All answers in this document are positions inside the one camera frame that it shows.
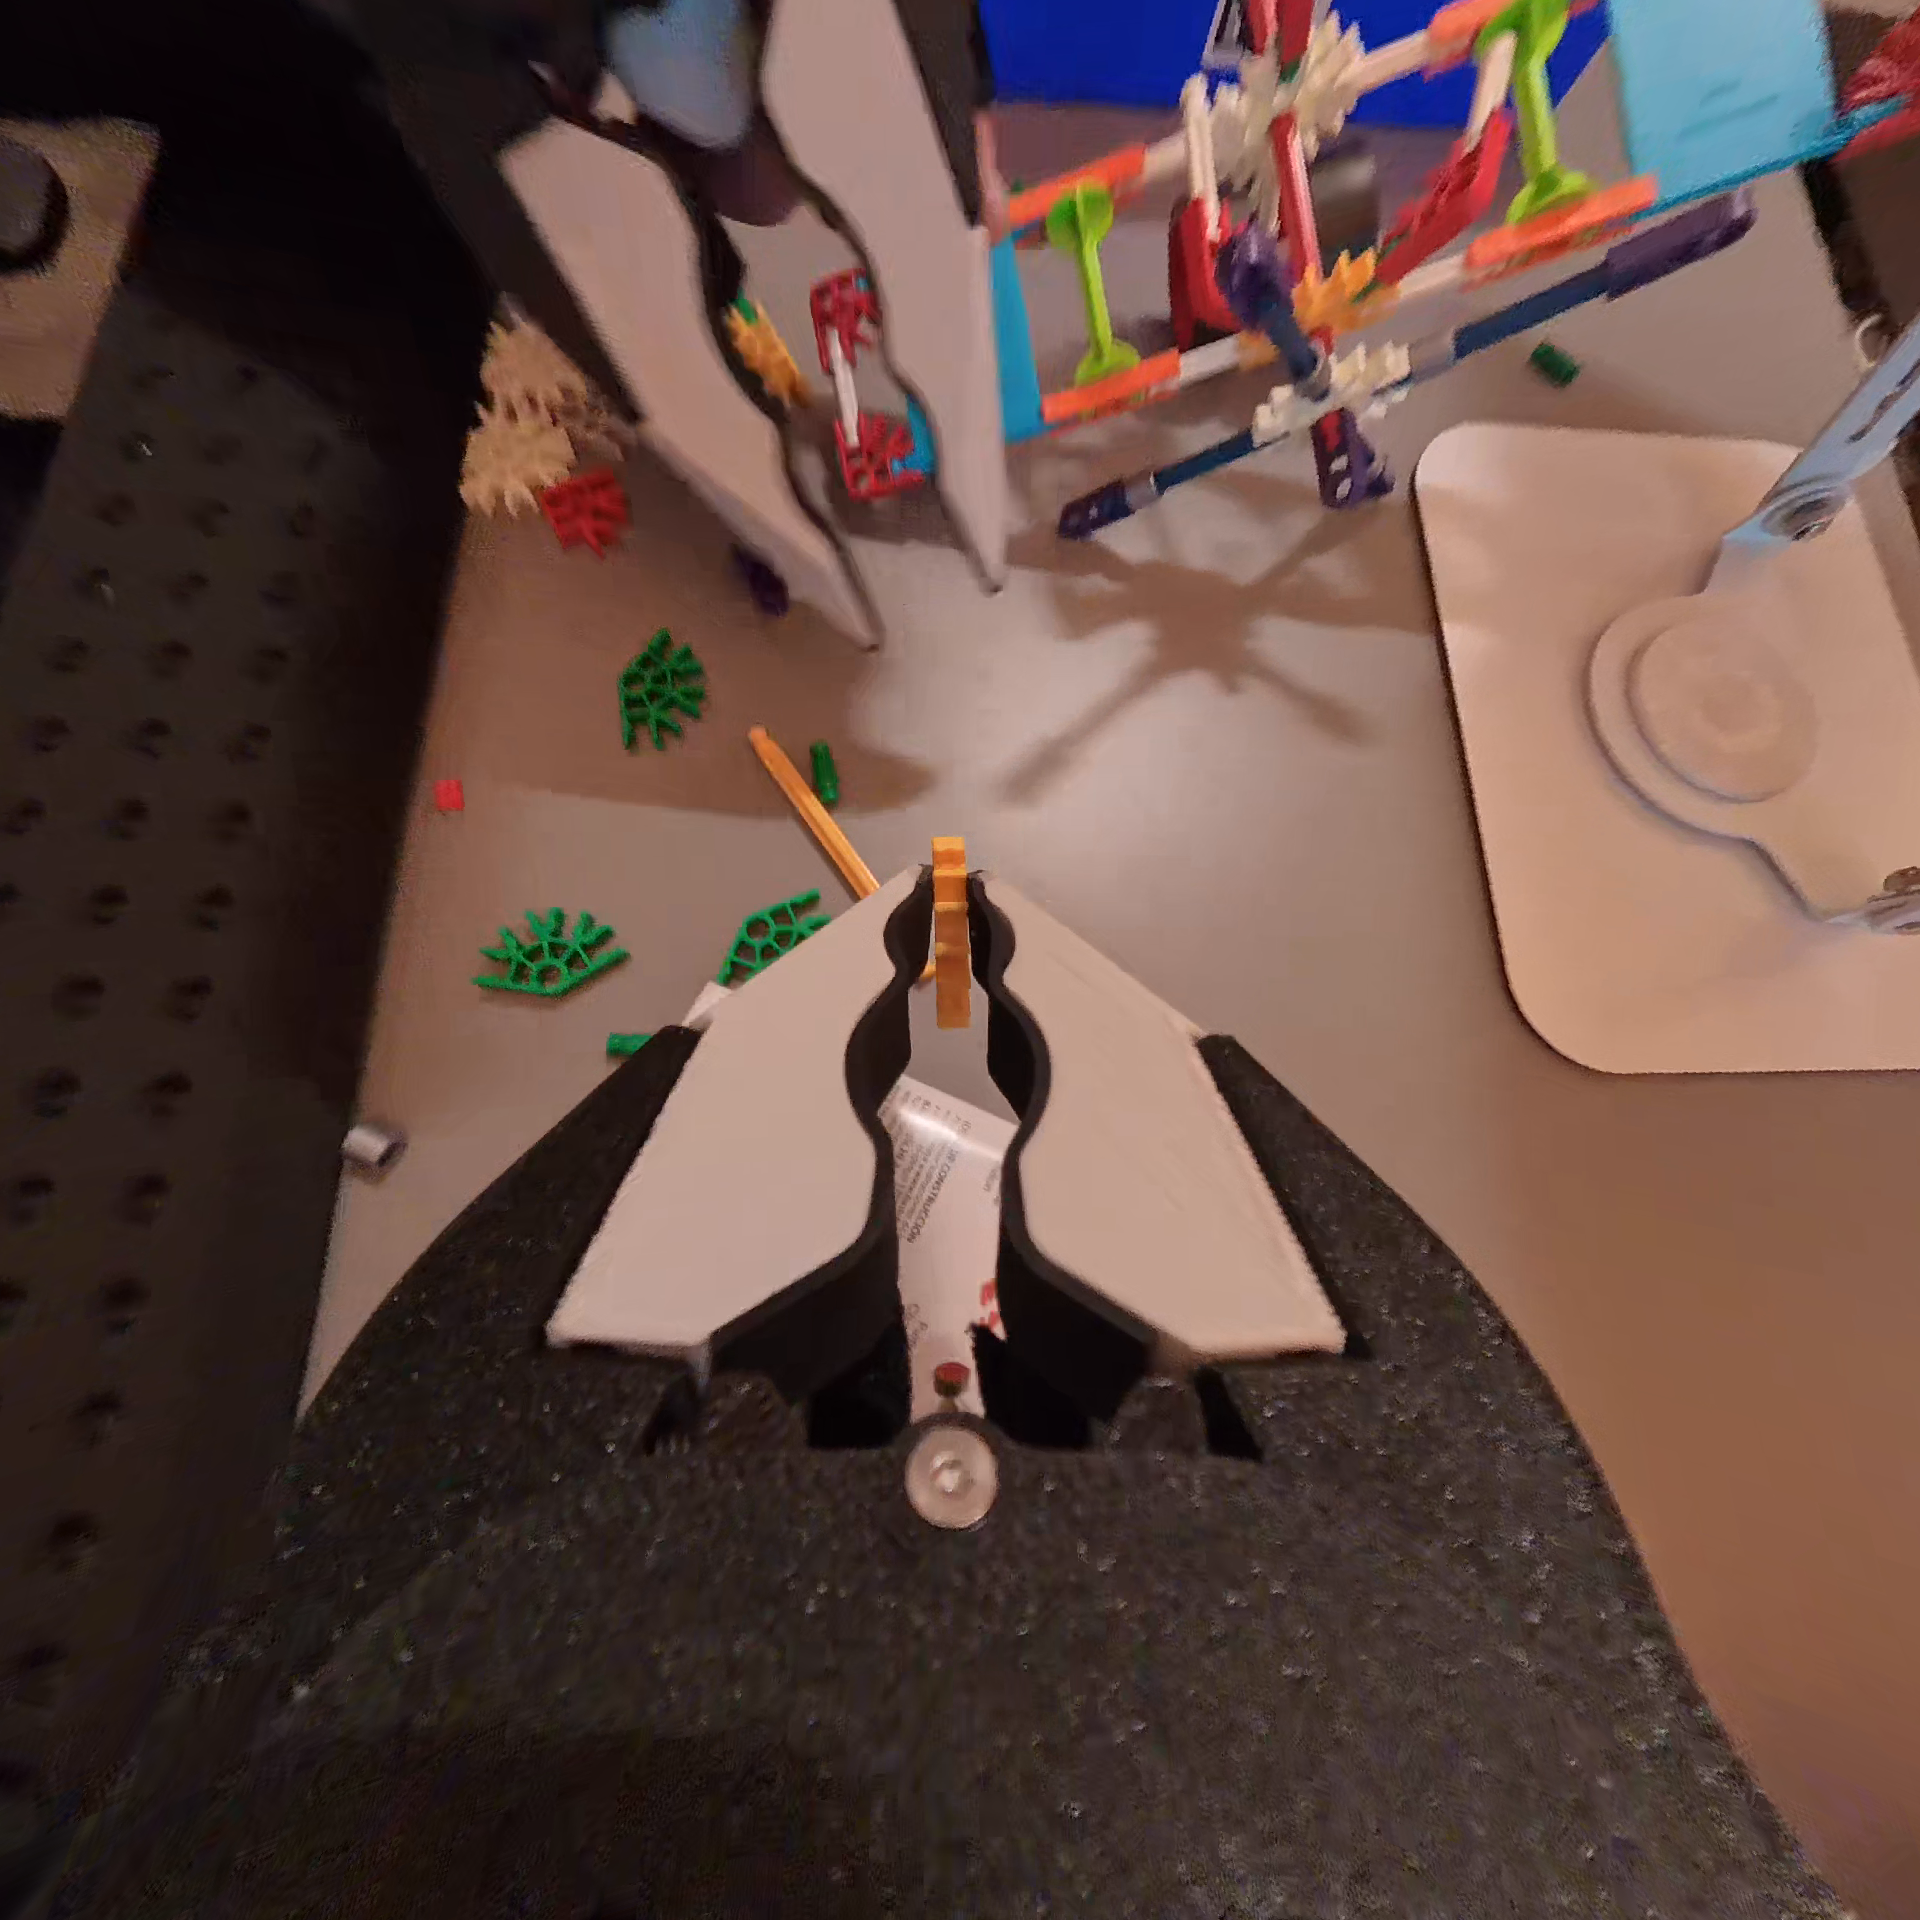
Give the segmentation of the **orange fan connector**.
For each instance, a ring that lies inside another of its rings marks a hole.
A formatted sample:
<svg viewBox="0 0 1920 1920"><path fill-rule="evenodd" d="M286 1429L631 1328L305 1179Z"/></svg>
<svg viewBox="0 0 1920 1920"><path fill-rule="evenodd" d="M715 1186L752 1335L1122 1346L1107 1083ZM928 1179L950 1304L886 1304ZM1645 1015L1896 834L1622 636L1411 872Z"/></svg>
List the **orange fan connector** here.
<svg viewBox="0 0 1920 1920"><path fill-rule="evenodd" d="M934 1023L942 1032L972 1025L972 920L967 848L960 834L929 842L929 950Z"/></svg>
<svg viewBox="0 0 1920 1920"><path fill-rule="evenodd" d="M809 411L813 393L793 354L764 311L745 294L723 312L728 340L769 403L784 412Z"/></svg>

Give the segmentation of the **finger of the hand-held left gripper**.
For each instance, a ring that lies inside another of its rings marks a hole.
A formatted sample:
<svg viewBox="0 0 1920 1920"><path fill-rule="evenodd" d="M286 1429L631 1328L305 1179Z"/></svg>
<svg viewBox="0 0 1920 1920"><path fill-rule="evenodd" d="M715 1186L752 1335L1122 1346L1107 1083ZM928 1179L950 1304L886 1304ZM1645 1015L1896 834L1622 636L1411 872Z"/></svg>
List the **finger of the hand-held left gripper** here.
<svg viewBox="0 0 1920 1920"><path fill-rule="evenodd" d="M698 217L671 174L562 119L508 145L497 168L609 361L644 445L793 598L873 652L884 629L846 541L804 498L782 424L723 354Z"/></svg>
<svg viewBox="0 0 1920 1920"><path fill-rule="evenodd" d="M978 222L967 34L936 7L768 7L760 96L828 225L858 255L878 348L929 436L931 488L979 586L1006 581L991 248Z"/></svg>

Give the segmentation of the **colourful construction toy plane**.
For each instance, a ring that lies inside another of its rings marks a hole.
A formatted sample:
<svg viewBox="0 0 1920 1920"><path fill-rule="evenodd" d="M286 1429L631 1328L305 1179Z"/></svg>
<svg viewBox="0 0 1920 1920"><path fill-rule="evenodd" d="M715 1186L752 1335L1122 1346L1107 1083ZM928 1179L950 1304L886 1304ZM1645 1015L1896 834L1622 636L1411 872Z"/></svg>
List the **colourful construction toy plane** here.
<svg viewBox="0 0 1920 1920"><path fill-rule="evenodd" d="M1069 541L1305 440L1322 502L1415 385L1712 258L1749 188L1915 137L1915 23L1835 84L1818 5L1438 5L1370 46L1331 5L1215 5L1175 128L1013 185L972 287L984 457L1224 375L1236 434L1059 513Z"/></svg>

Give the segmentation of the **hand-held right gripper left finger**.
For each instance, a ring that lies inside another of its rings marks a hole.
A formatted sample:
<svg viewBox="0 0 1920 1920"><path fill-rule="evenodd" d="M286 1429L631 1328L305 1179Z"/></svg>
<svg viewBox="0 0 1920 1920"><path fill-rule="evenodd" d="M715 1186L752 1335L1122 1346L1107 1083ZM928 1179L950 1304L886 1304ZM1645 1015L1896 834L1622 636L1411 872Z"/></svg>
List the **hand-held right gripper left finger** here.
<svg viewBox="0 0 1920 1920"><path fill-rule="evenodd" d="M820 1453L910 1427L895 1146L931 879L906 869L631 1065L651 1101L568 1272L551 1356L651 1365L693 1400L760 1381Z"/></svg>

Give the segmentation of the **red fan connector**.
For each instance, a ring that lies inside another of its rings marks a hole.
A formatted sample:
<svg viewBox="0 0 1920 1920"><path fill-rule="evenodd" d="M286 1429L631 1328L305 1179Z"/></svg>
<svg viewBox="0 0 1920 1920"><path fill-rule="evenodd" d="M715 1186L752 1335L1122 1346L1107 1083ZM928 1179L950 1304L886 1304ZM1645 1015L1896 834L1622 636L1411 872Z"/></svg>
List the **red fan connector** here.
<svg viewBox="0 0 1920 1920"><path fill-rule="evenodd" d="M583 551L604 560L631 526L630 501L611 467L582 468L538 492L540 515L566 551Z"/></svg>

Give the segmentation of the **white snowflake connector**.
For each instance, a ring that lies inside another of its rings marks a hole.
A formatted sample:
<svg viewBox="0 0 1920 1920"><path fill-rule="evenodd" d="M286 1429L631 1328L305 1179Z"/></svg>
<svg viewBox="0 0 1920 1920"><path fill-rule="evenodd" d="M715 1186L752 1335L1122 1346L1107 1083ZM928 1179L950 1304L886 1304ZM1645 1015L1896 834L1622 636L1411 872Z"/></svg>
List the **white snowflake connector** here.
<svg viewBox="0 0 1920 1920"><path fill-rule="evenodd" d="M479 365L482 426L574 431L599 411L602 397L568 354L532 320L493 319Z"/></svg>
<svg viewBox="0 0 1920 1920"><path fill-rule="evenodd" d="M479 407L462 451L457 497L470 516L540 515L544 492L571 479L575 460L564 424Z"/></svg>

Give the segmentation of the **green fan connector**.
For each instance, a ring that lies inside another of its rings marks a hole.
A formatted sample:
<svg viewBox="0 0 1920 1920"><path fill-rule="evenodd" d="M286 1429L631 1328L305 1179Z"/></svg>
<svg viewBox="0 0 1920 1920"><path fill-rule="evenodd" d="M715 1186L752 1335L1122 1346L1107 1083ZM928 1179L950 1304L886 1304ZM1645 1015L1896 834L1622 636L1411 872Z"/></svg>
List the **green fan connector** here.
<svg viewBox="0 0 1920 1920"><path fill-rule="evenodd" d="M499 924L477 957L475 990L557 1000L624 967L630 953L593 913L551 909Z"/></svg>
<svg viewBox="0 0 1920 1920"><path fill-rule="evenodd" d="M648 744L663 752L667 744L684 739L688 724L703 719L708 666L670 629L655 629L620 670L615 704L622 751L634 755Z"/></svg>
<svg viewBox="0 0 1920 1920"><path fill-rule="evenodd" d="M812 941L830 924L815 888L745 914L734 929L714 984L735 990Z"/></svg>

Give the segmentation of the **yellow plastic rod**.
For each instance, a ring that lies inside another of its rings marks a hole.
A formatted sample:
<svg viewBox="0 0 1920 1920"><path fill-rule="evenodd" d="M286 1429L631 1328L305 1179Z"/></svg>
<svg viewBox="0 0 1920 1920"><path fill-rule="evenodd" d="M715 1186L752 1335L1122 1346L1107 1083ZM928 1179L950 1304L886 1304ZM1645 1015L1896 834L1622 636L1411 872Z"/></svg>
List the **yellow plastic rod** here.
<svg viewBox="0 0 1920 1920"><path fill-rule="evenodd" d="M853 900L865 900L875 895L880 882L868 863L853 848L852 841L837 825L826 803L808 785L795 763L780 749L780 742L764 727L750 727L745 742L773 783L797 822L813 841L828 865L841 879Z"/></svg>

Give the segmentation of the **blue plastic bin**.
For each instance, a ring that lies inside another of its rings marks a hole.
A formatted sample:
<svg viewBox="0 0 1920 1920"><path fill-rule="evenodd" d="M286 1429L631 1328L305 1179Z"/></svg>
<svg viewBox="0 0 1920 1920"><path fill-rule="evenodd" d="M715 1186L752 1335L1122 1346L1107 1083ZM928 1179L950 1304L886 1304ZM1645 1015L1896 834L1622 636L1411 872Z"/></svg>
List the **blue plastic bin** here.
<svg viewBox="0 0 1920 1920"><path fill-rule="evenodd" d="M979 23L1001 103L1175 109L1201 69L1215 2L979 2ZM1444 2L1333 2L1368 52L1421 28ZM1549 103L1559 105L1610 34L1603 5L1569 13L1547 58ZM1351 122L1394 130L1458 128L1473 96L1470 63L1401 78L1355 105Z"/></svg>

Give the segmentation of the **wooden and white book stand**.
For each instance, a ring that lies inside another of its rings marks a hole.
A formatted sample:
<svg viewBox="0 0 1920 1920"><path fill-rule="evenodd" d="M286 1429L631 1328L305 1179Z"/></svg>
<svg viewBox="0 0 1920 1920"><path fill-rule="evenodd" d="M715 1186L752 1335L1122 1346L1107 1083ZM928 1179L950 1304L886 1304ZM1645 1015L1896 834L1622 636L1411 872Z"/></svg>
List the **wooden and white book stand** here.
<svg viewBox="0 0 1920 1920"><path fill-rule="evenodd" d="M1910 322L1786 445L1464 424L1414 470L1518 1012L1616 1077L1917 1066L1917 683L1853 502Z"/></svg>

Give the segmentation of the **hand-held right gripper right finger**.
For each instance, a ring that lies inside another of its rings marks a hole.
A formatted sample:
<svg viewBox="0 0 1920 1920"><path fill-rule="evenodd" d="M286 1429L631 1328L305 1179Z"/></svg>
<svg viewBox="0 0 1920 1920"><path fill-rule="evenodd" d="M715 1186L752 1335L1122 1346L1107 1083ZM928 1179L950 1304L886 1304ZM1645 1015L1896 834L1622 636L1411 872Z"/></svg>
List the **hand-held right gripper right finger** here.
<svg viewBox="0 0 1920 1920"><path fill-rule="evenodd" d="M1001 879L967 879L967 916L1015 1125L993 1277L1011 1363L1104 1429L1147 1381L1344 1354L1207 1035Z"/></svg>

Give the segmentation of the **toy instruction booklet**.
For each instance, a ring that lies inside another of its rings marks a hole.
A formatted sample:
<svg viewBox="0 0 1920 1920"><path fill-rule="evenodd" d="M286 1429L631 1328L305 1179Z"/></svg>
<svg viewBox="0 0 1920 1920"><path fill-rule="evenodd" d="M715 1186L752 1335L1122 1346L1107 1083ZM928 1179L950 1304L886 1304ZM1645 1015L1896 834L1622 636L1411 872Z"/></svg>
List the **toy instruction booklet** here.
<svg viewBox="0 0 1920 1920"><path fill-rule="evenodd" d="M1011 1125L902 1077L880 1108L895 1199L895 1291L906 1345L906 1417L978 1417L975 1331L1001 1333L996 1234Z"/></svg>

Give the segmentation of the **black perforated pad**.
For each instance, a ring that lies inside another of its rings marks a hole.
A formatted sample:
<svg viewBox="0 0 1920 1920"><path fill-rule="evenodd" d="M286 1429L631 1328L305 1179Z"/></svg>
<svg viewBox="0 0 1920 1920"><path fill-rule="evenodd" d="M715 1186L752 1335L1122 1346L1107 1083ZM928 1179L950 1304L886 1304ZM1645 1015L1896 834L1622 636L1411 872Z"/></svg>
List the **black perforated pad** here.
<svg viewBox="0 0 1920 1920"><path fill-rule="evenodd" d="M3 604L3 1853L118 1786L276 1473L459 546L381 342L111 304Z"/></svg>

